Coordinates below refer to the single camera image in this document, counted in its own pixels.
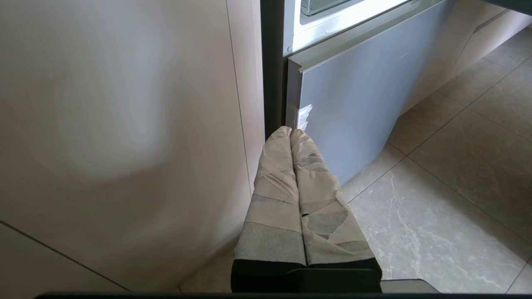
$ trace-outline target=marble floor tile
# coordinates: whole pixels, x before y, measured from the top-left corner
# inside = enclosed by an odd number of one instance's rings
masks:
[[[464,108],[434,92],[399,117],[388,142],[408,155]]]
[[[532,140],[532,77],[511,72],[469,107]]]
[[[402,158],[404,155],[400,151],[390,144],[386,144],[378,158],[342,186],[344,200],[350,202]]]
[[[504,293],[532,254],[509,231],[408,157],[349,204],[383,279],[440,292]]]
[[[525,28],[484,56],[484,59],[513,70],[531,56],[532,30]]]
[[[532,243],[532,142],[465,109],[409,157]]]
[[[519,273],[508,294],[532,294],[532,259]]]
[[[516,68],[515,72],[532,78],[532,57]]]
[[[510,73],[491,61],[481,59],[451,79],[439,91],[462,105],[469,105]]]
[[[231,293],[231,247],[179,284],[182,293]]]

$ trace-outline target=cabinet panel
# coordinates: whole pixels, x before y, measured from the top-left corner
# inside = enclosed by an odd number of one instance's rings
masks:
[[[499,14],[496,19],[491,19],[488,23],[481,24],[478,31],[473,33],[456,61],[449,74],[449,79],[486,56],[486,54],[528,26],[530,22],[532,22],[532,16],[530,15],[516,11],[505,11]]]
[[[0,23],[0,219],[135,291],[238,235],[226,1],[0,1]]]

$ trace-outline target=kitchen cabinet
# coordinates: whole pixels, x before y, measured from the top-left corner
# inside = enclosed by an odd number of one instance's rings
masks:
[[[532,22],[532,16],[481,0],[456,0],[407,111]]]

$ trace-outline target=refrigerator door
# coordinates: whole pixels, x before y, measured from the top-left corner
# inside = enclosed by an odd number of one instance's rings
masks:
[[[342,185],[382,151],[451,2],[407,2],[289,57],[286,125],[305,128]]]

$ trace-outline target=silver panel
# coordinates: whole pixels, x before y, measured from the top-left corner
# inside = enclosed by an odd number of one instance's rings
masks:
[[[452,1],[409,2],[289,58],[286,124],[306,132],[344,184],[382,151]]]

